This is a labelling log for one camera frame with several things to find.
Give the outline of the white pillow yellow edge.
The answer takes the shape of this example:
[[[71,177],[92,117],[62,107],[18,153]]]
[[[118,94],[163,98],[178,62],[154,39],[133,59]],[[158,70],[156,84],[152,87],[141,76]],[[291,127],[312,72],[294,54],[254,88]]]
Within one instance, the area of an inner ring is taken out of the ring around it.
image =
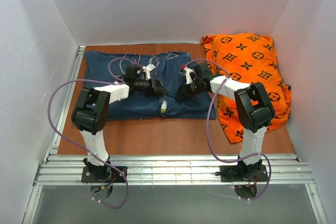
[[[161,105],[161,113],[165,113],[166,109],[167,109],[167,101],[164,98],[163,102],[162,102],[162,105]]]

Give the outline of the dark blue pillowcase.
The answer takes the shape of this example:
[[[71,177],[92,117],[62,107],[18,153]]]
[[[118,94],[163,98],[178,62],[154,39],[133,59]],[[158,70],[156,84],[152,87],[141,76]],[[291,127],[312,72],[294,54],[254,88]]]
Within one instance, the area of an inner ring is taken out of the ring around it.
[[[185,82],[185,77],[179,72],[183,64],[195,66],[189,52],[162,52],[157,55],[141,54],[108,54],[98,51],[87,51],[84,54],[87,63],[84,84],[89,87],[103,86],[103,82],[114,82],[125,74],[127,66],[136,62],[141,66],[152,63],[155,69],[151,76],[158,79],[160,84],[169,92],[167,95],[147,97],[137,92],[131,97],[110,104],[108,119],[128,120],[145,118],[179,118],[179,119],[211,119],[217,117],[216,110],[210,105],[211,98],[207,92],[202,92],[190,99],[176,101],[179,86]],[[165,113],[161,113],[163,99],[167,101]]]

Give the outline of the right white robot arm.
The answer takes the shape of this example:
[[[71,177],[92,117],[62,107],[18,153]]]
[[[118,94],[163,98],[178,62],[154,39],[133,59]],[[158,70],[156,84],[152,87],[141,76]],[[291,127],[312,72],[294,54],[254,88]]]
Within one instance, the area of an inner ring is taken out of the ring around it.
[[[239,123],[243,127],[243,145],[236,162],[243,168],[260,165],[264,136],[276,115],[264,85],[260,82],[242,83],[221,73],[214,74],[205,62],[193,68],[182,65],[180,73],[186,81],[180,85],[176,100],[187,100],[208,91],[235,101]]]

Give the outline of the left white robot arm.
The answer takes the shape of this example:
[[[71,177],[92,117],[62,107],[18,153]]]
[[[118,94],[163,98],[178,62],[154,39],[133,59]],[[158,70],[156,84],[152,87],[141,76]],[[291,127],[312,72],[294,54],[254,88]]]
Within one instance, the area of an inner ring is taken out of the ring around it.
[[[125,100],[136,92],[147,96],[167,94],[157,78],[151,77],[153,64],[140,67],[128,65],[123,79],[103,82],[101,87],[83,86],[77,99],[71,120],[84,139],[88,157],[84,164],[88,168],[103,168],[109,160],[106,151],[103,128],[108,119],[109,105]]]

